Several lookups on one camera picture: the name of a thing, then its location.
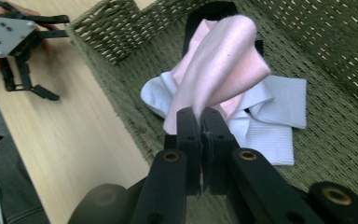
woven basket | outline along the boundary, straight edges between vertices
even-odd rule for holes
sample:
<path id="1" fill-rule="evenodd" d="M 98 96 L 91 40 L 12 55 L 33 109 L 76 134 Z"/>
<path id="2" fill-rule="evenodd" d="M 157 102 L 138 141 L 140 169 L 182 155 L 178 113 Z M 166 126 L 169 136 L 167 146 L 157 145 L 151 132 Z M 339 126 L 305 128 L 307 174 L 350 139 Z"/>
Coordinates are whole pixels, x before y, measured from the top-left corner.
<path id="1" fill-rule="evenodd" d="M 140 11 L 132 1 L 104 0 L 68 27 L 149 162 L 162 150 L 163 120 L 140 90 L 180 61 L 187 15 L 207 2 L 161 0 Z M 294 133 L 296 165 L 278 171 L 300 189 L 329 180 L 358 193 L 358 1 L 233 2 L 255 21 L 273 73 L 308 81 L 308 127 Z M 229 223 L 222 201 L 190 198 L 188 223 Z"/>

gray metal plate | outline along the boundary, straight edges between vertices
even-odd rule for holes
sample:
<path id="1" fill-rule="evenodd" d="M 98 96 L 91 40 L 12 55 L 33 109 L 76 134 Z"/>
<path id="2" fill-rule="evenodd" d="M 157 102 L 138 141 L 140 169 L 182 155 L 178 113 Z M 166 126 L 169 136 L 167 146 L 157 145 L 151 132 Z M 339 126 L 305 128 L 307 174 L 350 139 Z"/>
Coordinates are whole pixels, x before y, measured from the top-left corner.
<path id="1" fill-rule="evenodd" d="M 5 58 L 35 28 L 33 21 L 0 18 L 0 58 Z"/>

table surface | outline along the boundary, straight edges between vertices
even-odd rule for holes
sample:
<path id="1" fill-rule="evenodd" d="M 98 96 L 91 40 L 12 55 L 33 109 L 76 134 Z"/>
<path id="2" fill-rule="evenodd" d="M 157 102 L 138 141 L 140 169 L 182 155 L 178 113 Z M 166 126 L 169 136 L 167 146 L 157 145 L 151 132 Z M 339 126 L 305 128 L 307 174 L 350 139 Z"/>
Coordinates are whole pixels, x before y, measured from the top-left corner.
<path id="1" fill-rule="evenodd" d="M 11 2 L 73 20 L 98 1 Z M 142 9 L 154 0 L 135 2 Z M 0 74 L 0 110 L 50 222 L 67 223 L 90 189 L 103 183 L 128 188 L 149 167 L 69 38 L 49 43 L 52 55 L 33 52 L 30 76 L 34 85 L 59 94 L 60 101 L 7 92 Z"/>

